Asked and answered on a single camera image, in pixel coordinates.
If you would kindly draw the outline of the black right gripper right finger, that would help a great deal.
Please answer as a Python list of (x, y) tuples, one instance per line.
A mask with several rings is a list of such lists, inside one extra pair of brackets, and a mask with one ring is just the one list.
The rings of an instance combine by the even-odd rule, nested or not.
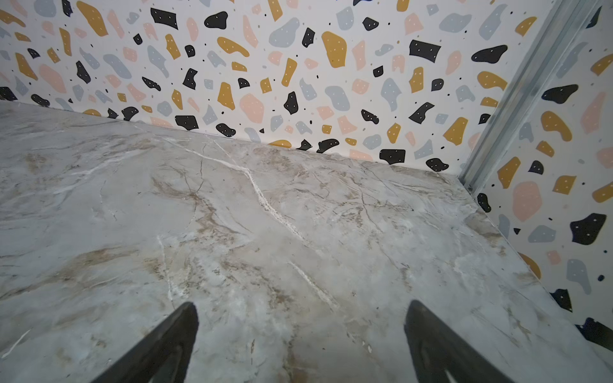
[(404, 323), (419, 382), (510, 382), (430, 309), (413, 300)]

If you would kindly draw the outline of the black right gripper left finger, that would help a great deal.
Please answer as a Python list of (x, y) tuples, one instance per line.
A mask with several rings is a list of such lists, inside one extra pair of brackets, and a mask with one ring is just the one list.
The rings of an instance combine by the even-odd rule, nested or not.
[(95, 382), (183, 382), (199, 327), (194, 303), (181, 304)]

